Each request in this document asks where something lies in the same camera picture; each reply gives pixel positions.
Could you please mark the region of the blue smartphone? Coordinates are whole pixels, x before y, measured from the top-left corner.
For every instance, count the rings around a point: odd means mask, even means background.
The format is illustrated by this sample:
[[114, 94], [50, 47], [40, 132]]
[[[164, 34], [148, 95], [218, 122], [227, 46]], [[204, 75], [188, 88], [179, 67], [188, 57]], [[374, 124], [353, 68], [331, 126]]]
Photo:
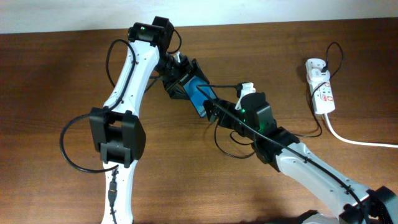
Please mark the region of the blue smartphone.
[[184, 84], [183, 89], [186, 91], [199, 116], [204, 118], [206, 116], [206, 110], [203, 103], [208, 98], [198, 90], [198, 85], [206, 85], [206, 82], [201, 78], [192, 77], [186, 84]]

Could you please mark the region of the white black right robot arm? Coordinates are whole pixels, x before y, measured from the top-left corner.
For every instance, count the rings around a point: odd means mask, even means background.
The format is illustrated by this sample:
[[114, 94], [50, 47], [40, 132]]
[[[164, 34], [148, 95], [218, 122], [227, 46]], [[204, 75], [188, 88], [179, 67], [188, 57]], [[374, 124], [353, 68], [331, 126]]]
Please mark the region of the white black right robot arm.
[[244, 96], [241, 107], [225, 100], [204, 102], [210, 121], [252, 140], [259, 160], [296, 180], [321, 200], [333, 217], [318, 212], [303, 223], [397, 223], [397, 195], [385, 186], [376, 190], [357, 183], [323, 162], [294, 134], [277, 125], [263, 93]]

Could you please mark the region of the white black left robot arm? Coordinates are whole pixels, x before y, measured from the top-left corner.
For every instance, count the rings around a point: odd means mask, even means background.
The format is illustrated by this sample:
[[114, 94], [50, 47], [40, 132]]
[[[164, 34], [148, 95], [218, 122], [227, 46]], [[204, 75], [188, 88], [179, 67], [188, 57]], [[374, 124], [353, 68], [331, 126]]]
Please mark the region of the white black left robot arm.
[[105, 169], [106, 198], [103, 223], [133, 223], [134, 170], [146, 145], [139, 120], [141, 101], [152, 72], [157, 72], [172, 99], [189, 100], [200, 117], [206, 115], [205, 97], [196, 85], [208, 83], [197, 60], [168, 50], [175, 27], [155, 17], [151, 24], [129, 28], [122, 72], [102, 112], [93, 108], [90, 126], [95, 149]]

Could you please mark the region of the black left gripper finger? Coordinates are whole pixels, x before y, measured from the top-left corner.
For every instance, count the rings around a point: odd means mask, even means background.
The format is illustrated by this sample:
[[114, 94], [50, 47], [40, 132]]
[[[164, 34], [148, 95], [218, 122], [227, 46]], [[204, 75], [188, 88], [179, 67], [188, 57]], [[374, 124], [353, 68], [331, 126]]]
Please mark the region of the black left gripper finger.
[[189, 96], [187, 95], [185, 90], [181, 89], [178, 83], [166, 84], [166, 92], [173, 100], [189, 100]]
[[207, 79], [201, 67], [199, 66], [197, 59], [194, 58], [192, 61], [190, 61], [188, 65], [189, 67], [186, 75], [183, 77], [183, 84], [188, 83], [188, 81], [190, 81], [194, 77], [203, 80], [206, 84], [210, 83], [209, 79]]

